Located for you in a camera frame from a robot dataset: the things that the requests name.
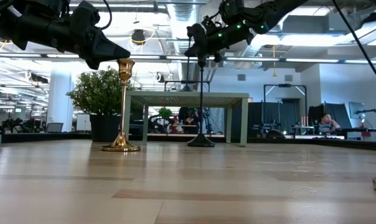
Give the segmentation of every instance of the gold candlestick holder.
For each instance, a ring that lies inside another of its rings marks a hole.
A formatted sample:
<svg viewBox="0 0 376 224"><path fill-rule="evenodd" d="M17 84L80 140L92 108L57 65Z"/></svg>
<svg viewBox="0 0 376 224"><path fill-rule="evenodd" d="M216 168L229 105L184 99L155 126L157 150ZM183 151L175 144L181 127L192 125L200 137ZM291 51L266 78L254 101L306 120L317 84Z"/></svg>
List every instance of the gold candlestick holder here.
<svg viewBox="0 0 376 224"><path fill-rule="evenodd" d="M125 134L125 113L130 113L130 111L125 111L126 109L126 91L128 80L133 74L133 65L135 62L128 59L118 59L119 65L119 76L121 78L121 85L123 87L121 93L121 119L120 119L120 132L116 137L115 141L109 146L102 146L102 151L111 151L111 152L132 152L139 151L138 146L132 145L126 137Z"/></svg>

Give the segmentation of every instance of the white table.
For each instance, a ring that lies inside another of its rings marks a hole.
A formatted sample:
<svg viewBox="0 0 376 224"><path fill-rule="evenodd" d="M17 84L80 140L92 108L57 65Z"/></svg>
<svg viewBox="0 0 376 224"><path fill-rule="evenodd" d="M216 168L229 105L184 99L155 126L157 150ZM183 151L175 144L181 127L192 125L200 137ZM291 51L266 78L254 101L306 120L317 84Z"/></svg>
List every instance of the white table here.
<svg viewBox="0 0 376 224"><path fill-rule="evenodd" d="M148 107L149 106L180 106L199 107L199 92L163 92L163 91L127 91L126 109L130 111L131 101L144 106L144 131L143 141L148 139ZM232 108L242 107L240 146L247 144L248 129L248 93L203 93L203 107L227 108L226 139L231 143ZM128 136L130 113L125 113L125 130Z"/></svg>

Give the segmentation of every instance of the black planter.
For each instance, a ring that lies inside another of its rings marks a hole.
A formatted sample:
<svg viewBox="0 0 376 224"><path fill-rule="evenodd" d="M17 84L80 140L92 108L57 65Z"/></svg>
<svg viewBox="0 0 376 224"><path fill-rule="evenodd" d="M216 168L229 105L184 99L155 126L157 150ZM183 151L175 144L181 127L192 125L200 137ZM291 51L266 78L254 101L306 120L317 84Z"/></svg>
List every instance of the black planter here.
<svg viewBox="0 0 376 224"><path fill-rule="evenodd" d="M120 116L90 115L93 142L113 142L120 124Z"/></svg>

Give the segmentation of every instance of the table leg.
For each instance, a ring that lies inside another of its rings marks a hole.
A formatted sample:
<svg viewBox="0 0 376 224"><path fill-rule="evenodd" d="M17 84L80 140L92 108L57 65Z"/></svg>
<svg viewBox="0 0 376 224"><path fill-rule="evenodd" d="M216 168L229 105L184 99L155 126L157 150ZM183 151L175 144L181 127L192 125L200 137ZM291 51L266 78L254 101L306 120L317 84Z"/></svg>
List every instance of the table leg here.
<svg viewBox="0 0 376 224"><path fill-rule="evenodd" d="M149 114L149 106L144 105L144 129L143 129L143 141L148 140L148 114Z"/></svg>
<svg viewBox="0 0 376 224"><path fill-rule="evenodd" d="M225 138L227 143L231 143L231 128L232 128L232 107L227 108L227 128L225 129Z"/></svg>
<svg viewBox="0 0 376 224"><path fill-rule="evenodd" d="M248 142L248 98L242 99L242 113L240 124L240 145L246 146Z"/></svg>
<svg viewBox="0 0 376 224"><path fill-rule="evenodd" d="M131 108L131 96L127 95L126 96L126 107L125 110L123 111L124 116L123 119L125 120L125 135L126 139L128 140L129 137L129 129L130 129L130 108Z"/></svg>

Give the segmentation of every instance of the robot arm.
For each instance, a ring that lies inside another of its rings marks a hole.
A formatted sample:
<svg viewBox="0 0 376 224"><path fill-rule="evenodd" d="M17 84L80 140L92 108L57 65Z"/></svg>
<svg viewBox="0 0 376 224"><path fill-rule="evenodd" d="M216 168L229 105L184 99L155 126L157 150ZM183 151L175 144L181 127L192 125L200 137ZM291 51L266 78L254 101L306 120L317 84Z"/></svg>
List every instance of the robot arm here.
<svg viewBox="0 0 376 224"><path fill-rule="evenodd" d="M25 50L28 42L78 54L92 69L100 62L128 58L130 52L95 27L98 9L82 1L68 14L70 0L0 0L0 37Z"/></svg>
<svg viewBox="0 0 376 224"><path fill-rule="evenodd" d="M250 44L253 34L252 28L257 34L265 34L293 9L301 6L308 0L275 0L264 2L255 8L243 7L243 0L224 0L219 6L219 14L227 25L216 26L212 18L204 17L202 25L194 24L187 27L188 37L193 37L195 44L185 52L187 57L198 57L199 63L205 63L208 55L215 55L215 61L219 62L221 57L219 50L229 48L242 40Z"/></svg>

